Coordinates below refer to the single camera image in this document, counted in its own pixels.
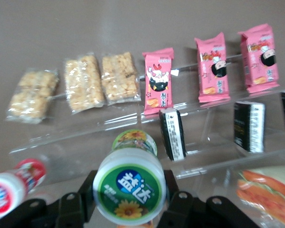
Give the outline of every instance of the clear acrylic display stand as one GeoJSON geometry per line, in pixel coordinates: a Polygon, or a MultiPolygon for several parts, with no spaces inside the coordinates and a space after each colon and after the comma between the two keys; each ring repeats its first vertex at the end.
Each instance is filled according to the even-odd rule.
{"type": "MultiPolygon", "coordinates": [[[[276,87],[249,94],[245,88],[241,55],[229,57],[227,63],[231,99],[219,102],[198,102],[199,79],[196,64],[172,71],[173,103],[181,114],[187,151],[187,157],[182,161],[169,160],[162,143],[159,117],[143,114],[143,76],[140,81],[141,102],[92,108],[73,115],[66,96],[55,96],[49,118],[38,125],[27,124],[28,143],[12,150],[10,157],[15,163],[28,157],[42,160],[48,175],[35,193],[43,188],[44,191],[53,188],[56,191],[50,192],[56,192],[52,196],[56,199],[64,191],[76,190],[73,189],[75,183],[78,182],[79,187],[80,181],[91,170],[98,169],[119,133],[138,128],[154,138],[163,168],[173,171],[179,187],[190,188],[205,200],[213,192],[203,192],[204,188],[207,185],[211,188],[213,184],[209,180],[203,183],[204,175],[212,172],[216,175],[218,170],[215,177],[218,179],[226,176],[225,171],[229,167],[237,167],[233,169],[235,175],[242,164],[244,167],[249,164],[258,166],[285,162],[285,119],[280,97],[280,92],[285,88],[276,87]],[[239,100],[262,102],[266,105],[263,153],[248,153],[233,142],[233,105],[239,100]]],[[[229,189],[224,193],[227,197],[234,191],[231,187],[229,189]]]]}

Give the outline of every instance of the white bottle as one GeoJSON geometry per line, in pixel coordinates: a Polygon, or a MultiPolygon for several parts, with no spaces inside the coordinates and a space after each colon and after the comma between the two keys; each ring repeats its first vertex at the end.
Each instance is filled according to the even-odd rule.
{"type": "Polygon", "coordinates": [[[0,218],[15,209],[45,175],[44,164],[36,159],[25,159],[13,170],[0,173],[0,218]]]}

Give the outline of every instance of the pink wrapper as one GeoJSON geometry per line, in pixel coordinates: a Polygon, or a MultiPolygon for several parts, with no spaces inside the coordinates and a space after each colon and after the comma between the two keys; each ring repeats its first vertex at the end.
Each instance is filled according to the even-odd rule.
{"type": "Polygon", "coordinates": [[[198,48],[199,101],[230,99],[224,34],[207,40],[194,39],[198,48]]]}
{"type": "Polygon", "coordinates": [[[154,52],[143,52],[146,66],[146,101],[144,114],[158,113],[166,107],[173,107],[171,88],[171,65],[173,48],[154,52]]]}
{"type": "Polygon", "coordinates": [[[263,24],[239,34],[242,36],[241,50],[248,92],[255,93],[279,86],[271,26],[263,24]]]}

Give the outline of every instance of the plastic snack wrapper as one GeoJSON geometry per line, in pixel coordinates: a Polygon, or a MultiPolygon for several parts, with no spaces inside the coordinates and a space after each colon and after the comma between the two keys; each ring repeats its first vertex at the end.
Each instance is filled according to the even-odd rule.
{"type": "Polygon", "coordinates": [[[230,99],[224,34],[207,40],[195,38],[198,48],[199,101],[230,99]]]}
{"type": "Polygon", "coordinates": [[[244,170],[237,195],[285,224],[285,166],[244,170]]]}
{"type": "Polygon", "coordinates": [[[104,105],[98,62],[93,55],[68,60],[65,80],[67,100],[74,114],[104,105]]]}
{"type": "Polygon", "coordinates": [[[263,24],[239,34],[242,36],[241,51],[248,92],[255,93],[279,86],[271,26],[263,24]]]}
{"type": "Polygon", "coordinates": [[[139,77],[130,52],[105,56],[101,77],[108,105],[141,101],[139,77]]]}
{"type": "Polygon", "coordinates": [[[173,107],[171,87],[171,66],[173,48],[144,52],[146,100],[144,114],[156,114],[162,108],[173,107]]]}
{"type": "Polygon", "coordinates": [[[38,124],[46,118],[59,79],[55,71],[29,70],[19,81],[7,110],[7,120],[38,124]]]}

